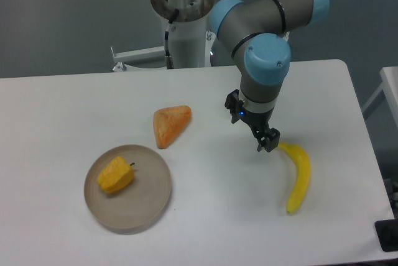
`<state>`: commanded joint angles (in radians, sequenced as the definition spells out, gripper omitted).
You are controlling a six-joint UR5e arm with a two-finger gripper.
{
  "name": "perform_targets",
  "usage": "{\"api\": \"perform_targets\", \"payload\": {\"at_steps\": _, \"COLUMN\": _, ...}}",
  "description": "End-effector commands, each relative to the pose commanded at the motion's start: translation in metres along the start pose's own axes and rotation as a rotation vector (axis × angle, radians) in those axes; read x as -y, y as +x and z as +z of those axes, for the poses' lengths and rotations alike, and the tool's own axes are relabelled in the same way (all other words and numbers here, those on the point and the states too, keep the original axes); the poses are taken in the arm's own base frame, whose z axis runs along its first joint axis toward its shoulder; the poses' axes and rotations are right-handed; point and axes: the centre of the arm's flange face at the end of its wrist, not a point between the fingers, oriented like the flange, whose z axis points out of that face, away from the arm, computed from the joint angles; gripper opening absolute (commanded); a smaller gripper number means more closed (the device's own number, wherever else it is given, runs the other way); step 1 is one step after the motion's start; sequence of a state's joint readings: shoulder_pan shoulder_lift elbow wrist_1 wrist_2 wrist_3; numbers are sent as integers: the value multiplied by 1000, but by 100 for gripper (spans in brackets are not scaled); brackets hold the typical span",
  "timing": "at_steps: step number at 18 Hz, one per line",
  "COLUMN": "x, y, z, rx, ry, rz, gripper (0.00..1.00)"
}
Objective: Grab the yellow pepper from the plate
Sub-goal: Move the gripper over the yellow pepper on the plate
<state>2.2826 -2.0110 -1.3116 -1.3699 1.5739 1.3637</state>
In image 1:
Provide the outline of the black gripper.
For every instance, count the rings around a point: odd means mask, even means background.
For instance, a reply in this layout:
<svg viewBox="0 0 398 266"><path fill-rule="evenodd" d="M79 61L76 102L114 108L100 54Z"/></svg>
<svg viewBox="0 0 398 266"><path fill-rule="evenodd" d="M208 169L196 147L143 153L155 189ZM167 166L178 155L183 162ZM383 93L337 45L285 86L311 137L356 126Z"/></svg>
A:
<svg viewBox="0 0 398 266"><path fill-rule="evenodd" d="M236 89L227 95L224 106L229 110L233 124L242 120L251 128L258 143L257 151L271 152L278 147L280 132L275 128L269 128L275 100L256 103Z"/></svg>

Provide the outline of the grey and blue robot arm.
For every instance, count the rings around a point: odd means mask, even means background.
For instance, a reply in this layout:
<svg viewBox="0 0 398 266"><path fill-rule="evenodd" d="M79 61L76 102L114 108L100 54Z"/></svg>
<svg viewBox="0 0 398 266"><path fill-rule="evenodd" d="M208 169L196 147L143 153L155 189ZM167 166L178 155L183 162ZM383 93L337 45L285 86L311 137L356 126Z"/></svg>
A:
<svg viewBox="0 0 398 266"><path fill-rule="evenodd" d="M164 58L175 69L183 57L197 59L195 47L175 47L172 34L180 24L207 18L212 32L224 45L241 73L239 89L226 97L232 122L246 123L257 139L259 150L274 150L280 139L269 126L291 51L284 35L324 19L330 0L150 0L156 13L165 19Z"/></svg>

